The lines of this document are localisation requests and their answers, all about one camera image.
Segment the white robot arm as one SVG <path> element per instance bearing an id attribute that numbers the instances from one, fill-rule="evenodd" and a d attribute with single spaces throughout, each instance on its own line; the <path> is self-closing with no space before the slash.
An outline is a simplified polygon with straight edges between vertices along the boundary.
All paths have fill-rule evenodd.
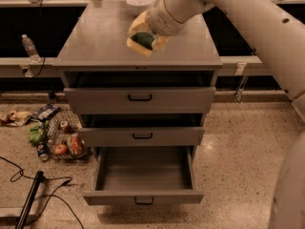
<path id="1" fill-rule="evenodd" d="M 222 10 L 305 118 L 305 25 L 270 0 L 156 0 L 133 20 L 127 46 L 145 56 L 162 49 L 188 20 Z M 285 156 L 268 229 L 305 229 L 305 135 Z"/>

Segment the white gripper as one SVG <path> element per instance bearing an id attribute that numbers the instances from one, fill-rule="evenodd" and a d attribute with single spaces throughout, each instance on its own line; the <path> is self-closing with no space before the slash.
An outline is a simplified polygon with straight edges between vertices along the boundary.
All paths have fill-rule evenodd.
<path id="1" fill-rule="evenodd" d="M 184 0 L 156 0 L 149 11 L 143 11 L 133 20 L 128 30 L 127 46 L 147 57 L 150 57 L 153 52 L 161 50 L 168 43 L 168 36 L 174 36 L 184 28 L 186 18 L 183 2 Z M 151 27 L 155 33 L 166 35 L 157 36 L 154 39 L 152 50 L 131 40 L 131 37 L 139 32 L 150 32 Z"/>

